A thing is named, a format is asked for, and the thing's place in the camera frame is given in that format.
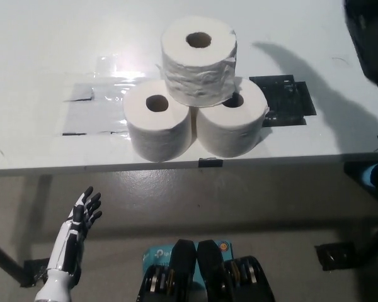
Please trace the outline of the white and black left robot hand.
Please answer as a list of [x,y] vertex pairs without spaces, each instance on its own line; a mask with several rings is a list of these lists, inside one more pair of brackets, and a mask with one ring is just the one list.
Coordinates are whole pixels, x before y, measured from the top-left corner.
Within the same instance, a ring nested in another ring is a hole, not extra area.
[[88,187],[75,202],[58,232],[48,270],[58,270],[74,276],[81,270],[84,241],[94,222],[101,217],[101,194]]

